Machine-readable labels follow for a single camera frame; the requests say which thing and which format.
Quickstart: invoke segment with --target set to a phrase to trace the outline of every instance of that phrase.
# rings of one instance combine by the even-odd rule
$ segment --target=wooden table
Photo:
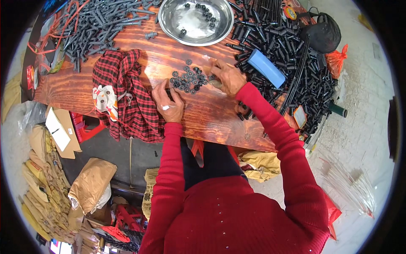
[[[145,87],[155,87],[165,78],[171,78],[173,71],[181,73],[185,60],[193,61],[204,73],[210,69],[210,61],[223,59],[234,64],[235,51],[226,47],[234,43],[231,34],[223,41],[207,46],[192,47],[176,42],[167,36],[159,23],[154,24],[155,16],[143,21],[141,27],[127,26],[115,37],[115,46],[121,50],[141,49],[138,62],[142,65],[141,81]],[[158,32],[154,39],[146,40],[144,34]],[[56,74],[42,76],[35,91],[34,100],[69,111],[97,117],[92,99],[92,68],[100,55],[90,56],[82,64],[80,73],[73,71],[73,64],[65,61]],[[192,139],[216,142],[242,148],[275,152],[274,144],[263,137],[263,127],[257,120],[241,121],[237,101],[211,85],[202,86],[196,95],[180,91],[186,101],[182,124],[184,136]]]

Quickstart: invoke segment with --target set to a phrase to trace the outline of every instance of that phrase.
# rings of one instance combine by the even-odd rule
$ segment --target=black bag
[[[302,27],[300,37],[303,41],[306,40],[306,35],[310,35],[310,47],[320,54],[328,54],[337,49],[341,41],[341,31],[334,19],[326,13],[319,14],[306,12],[298,15],[298,18],[316,17],[316,24],[309,24]]]

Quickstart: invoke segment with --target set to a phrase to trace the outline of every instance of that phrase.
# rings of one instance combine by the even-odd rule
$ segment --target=woman
[[[164,81],[152,92],[166,120],[165,141],[139,253],[320,253],[330,235],[327,207],[303,142],[238,69],[217,60],[211,72],[275,143],[286,209],[254,193],[224,145],[205,142],[204,168],[197,166],[181,142],[184,104],[173,88],[175,102],[169,99]]]

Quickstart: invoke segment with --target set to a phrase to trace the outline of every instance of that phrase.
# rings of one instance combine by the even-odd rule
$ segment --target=red sweater
[[[330,235],[327,206],[303,142],[250,82],[236,99],[253,110],[275,143],[286,209],[254,193],[241,176],[208,179],[185,192],[182,126],[167,123],[151,217],[139,253],[296,254],[323,249]]]

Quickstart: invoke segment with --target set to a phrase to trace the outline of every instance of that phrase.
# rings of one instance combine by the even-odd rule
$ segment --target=stainless steel bowl
[[[202,16],[203,9],[195,8],[196,4],[204,4],[216,18],[215,28]],[[226,0],[165,0],[158,13],[162,30],[176,41],[190,46],[209,46],[223,40],[231,32],[234,13]],[[180,32],[186,29],[181,38]]]

